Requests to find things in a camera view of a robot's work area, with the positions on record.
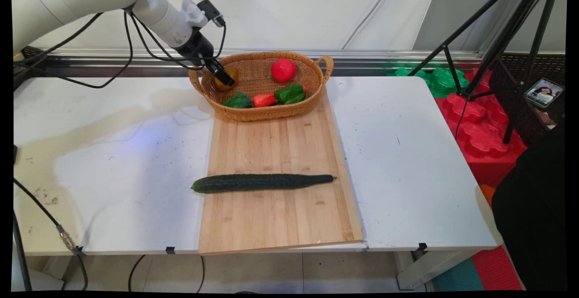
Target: black cloth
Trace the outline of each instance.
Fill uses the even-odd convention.
[[[567,290],[565,124],[517,159],[496,188],[494,221],[527,290]]]

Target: smartphone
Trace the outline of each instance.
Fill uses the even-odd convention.
[[[563,90],[565,90],[564,86],[542,78],[525,93],[525,98],[535,106],[547,108]]]

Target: red tomato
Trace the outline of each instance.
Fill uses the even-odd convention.
[[[295,64],[287,58],[278,59],[271,67],[271,74],[278,82],[286,82],[295,75]]]

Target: wooden cutting board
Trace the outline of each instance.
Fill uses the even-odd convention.
[[[202,255],[360,242],[362,229],[327,94],[307,114],[238,122],[215,114],[208,176],[331,174],[304,189],[205,194]]]

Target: tripod stand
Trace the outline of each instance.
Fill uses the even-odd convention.
[[[445,41],[442,42],[442,44],[440,46],[438,46],[436,49],[434,49],[434,51],[432,51],[432,53],[430,53],[430,55],[428,55],[426,57],[426,59],[424,59],[424,61],[422,61],[422,63],[420,63],[417,67],[415,67],[411,71],[411,73],[408,74],[408,76],[413,76],[414,74],[416,74],[431,59],[433,59],[436,55],[438,55],[438,53],[440,53],[441,51],[444,51],[444,54],[446,56],[446,60],[448,61],[449,69],[451,70],[452,77],[455,81],[456,94],[458,96],[466,97],[467,102],[469,100],[475,100],[476,98],[480,98],[483,96],[498,94],[498,93],[504,92],[504,91],[517,90],[517,101],[515,103],[515,109],[513,111],[513,115],[509,118],[507,129],[506,129],[505,135],[503,137],[503,143],[507,144],[507,143],[509,143],[509,141],[511,139],[511,134],[513,133],[513,129],[515,127],[515,122],[517,120],[519,106],[521,105],[521,103],[523,101],[523,92],[524,92],[524,89],[526,89],[529,85],[529,78],[530,78],[531,72],[533,71],[533,65],[534,65],[535,59],[537,57],[539,45],[541,44],[542,37],[545,33],[546,24],[547,24],[549,17],[551,15],[551,11],[552,11],[553,5],[555,3],[555,0],[546,0],[545,7],[543,8],[541,19],[539,20],[539,24],[537,27],[537,32],[536,32],[535,37],[533,39],[533,45],[531,46],[529,58],[527,60],[527,67],[525,69],[525,74],[523,75],[523,81],[520,84],[517,84],[515,86],[511,86],[511,87],[503,88],[503,89],[499,89],[499,90],[490,90],[490,91],[482,92],[481,94],[475,95],[474,92],[476,91],[476,87],[480,83],[480,80],[482,79],[484,72],[486,72],[488,67],[499,58],[501,53],[504,52],[504,50],[507,48],[507,45],[510,43],[511,39],[515,36],[515,34],[517,34],[517,32],[519,31],[521,26],[523,26],[523,23],[525,22],[525,20],[529,16],[530,12],[533,10],[533,8],[535,7],[535,5],[538,3],[539,0],[521,0],[521,3],[519,4],[519,6],[517,6],[517,9],[515,9],[515,12],[511,16],[511,18],[509,18],[507,24],[505,25],[503,30],[500,32],[500,34],[498,35],[498,37],[494,41],[494,43],[491,45],[488,53],[485,55],[484,60],[481,63],[478,71],[476,72],[474,78],[472,78],[471,84],[466,89],[463,89],[463,88],[461,88],[461,86],[459,84],[459,78],[456,75],[455,66],[452,62],[451,53],[448,49],[448,45],[453,40],[455,40],[455,38],[459,34],[461,34],[463,31],[465,31],[466,28],[468,28],[473,22],[475,22],[480,16],[482,16],[497,1],[498,0],[489,0],[487,3],[485,3],[478,11],[476,11],[476,13],[474,15],[472,15],[464,24],[462,24],[453,34],[451,34],[450,37],[448,37]]]

